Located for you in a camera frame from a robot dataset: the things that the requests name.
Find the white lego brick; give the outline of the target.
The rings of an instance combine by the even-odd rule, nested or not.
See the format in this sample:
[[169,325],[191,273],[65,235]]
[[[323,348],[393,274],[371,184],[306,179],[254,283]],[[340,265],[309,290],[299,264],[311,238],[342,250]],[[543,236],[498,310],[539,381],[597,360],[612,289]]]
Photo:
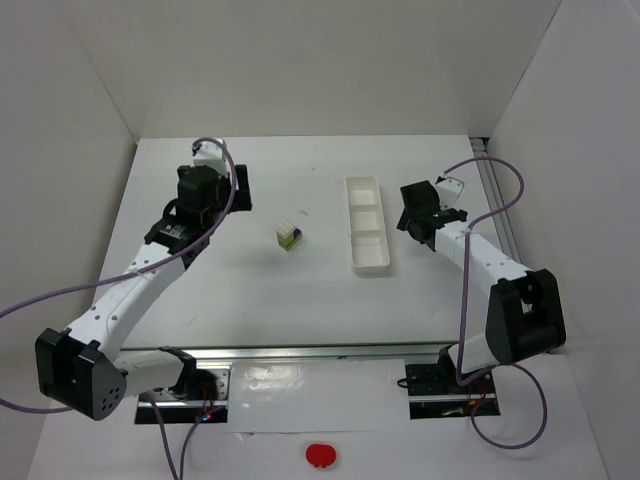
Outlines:
[[293,234],[295,230],[296,230],[296,225],[288,221],[280,222],[276,226],[276,234],[282,238],[289,237],[290,235]]

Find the green lego brick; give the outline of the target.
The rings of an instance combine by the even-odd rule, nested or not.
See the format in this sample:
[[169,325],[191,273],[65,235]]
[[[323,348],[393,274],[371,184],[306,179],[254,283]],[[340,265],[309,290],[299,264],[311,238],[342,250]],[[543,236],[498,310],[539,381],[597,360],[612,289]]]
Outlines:
[[293,248],[294,245],[296,245],[299,242],[301,238],[302,236],[294,239],[293,234],[287,238],[282,238],[277,235],[277,242],[282,249],[284,249],[285,251],[289,251]]

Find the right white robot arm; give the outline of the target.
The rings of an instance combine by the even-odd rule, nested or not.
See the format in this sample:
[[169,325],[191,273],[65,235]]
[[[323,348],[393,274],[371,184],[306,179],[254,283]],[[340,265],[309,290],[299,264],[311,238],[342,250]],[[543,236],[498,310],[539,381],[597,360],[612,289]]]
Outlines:
[[439,352],[443,382],[463,387],[489,369],[514,365],[566,342],[558,282],[509,258],[469,228],[467,212],[447,203],[441,179],[400,188],[403,211],[397,229],[458,266],[463,273],[461,313],[468,311],[469,283],[488,297],[483,332]]

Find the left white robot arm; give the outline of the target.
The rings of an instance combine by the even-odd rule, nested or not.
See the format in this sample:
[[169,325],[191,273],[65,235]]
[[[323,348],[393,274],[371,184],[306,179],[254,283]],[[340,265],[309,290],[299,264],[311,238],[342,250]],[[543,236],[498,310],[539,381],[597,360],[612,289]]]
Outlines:
[[121,349],[160,295],[208,246],[210,230],[229,213],[249,211],[247,168],[178,168],[177,196],[151,227],[125,280],[65,329],[45,329],[35,342],[40,392],[100,421],[126,397],[166,389],[178,398],[213,399],[216,377],[196,359],[163,346],[126,358]]

